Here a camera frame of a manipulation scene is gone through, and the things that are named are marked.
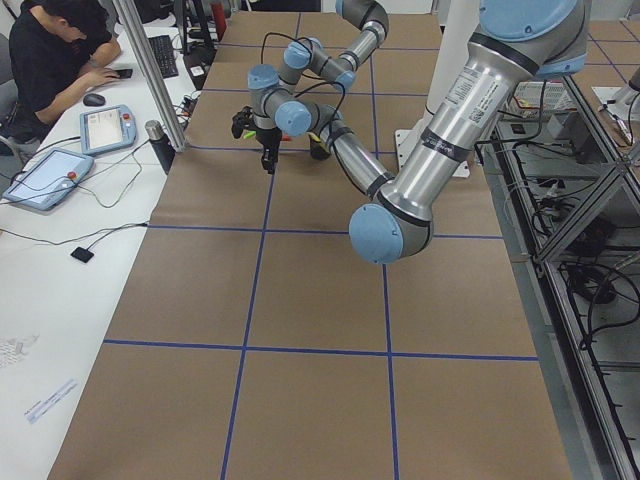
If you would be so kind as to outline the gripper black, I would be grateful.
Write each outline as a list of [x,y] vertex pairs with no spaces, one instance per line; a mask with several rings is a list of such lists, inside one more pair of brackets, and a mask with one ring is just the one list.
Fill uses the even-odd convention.
[[281,130],[269,120],[254,120],[257,141],[263,146],[261,165],[268,174],[274,174],[278,163],[278,149],[281,143]]

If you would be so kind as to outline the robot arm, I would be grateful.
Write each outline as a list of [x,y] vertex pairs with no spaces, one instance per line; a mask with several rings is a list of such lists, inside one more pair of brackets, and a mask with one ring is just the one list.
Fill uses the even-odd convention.
[[292,92],[302,75],[310,71],[338,92],[347,92],[358,69],[385,42],[389,18],[377,1],[336,1],[335,11],[359,31],[358,36],[340,53],[327,50],[314,37],[292,40],[278,69],[279,83],[287,91]]
[[349,222],[353,248],[365,260],[389,264],[424,250],[433,236],[432,205],[515,88],[582,69],[591,5],[587,1],[483,1],[470,34],[468,59],[422,130],[397,174],[365,149],[339,110],[301,99],[305,72],[340,92],[380,47],[389,18],[375,1],[340,1],[339,16],[358,29],[353,44],[330,56],[315,39],[296,39],[279,67],[248,73],[251,102],[232,121],[234,137],[255,133],[262,166],[273,171],[284,135],[314,134],[334,154],[351,183],[368,198]]

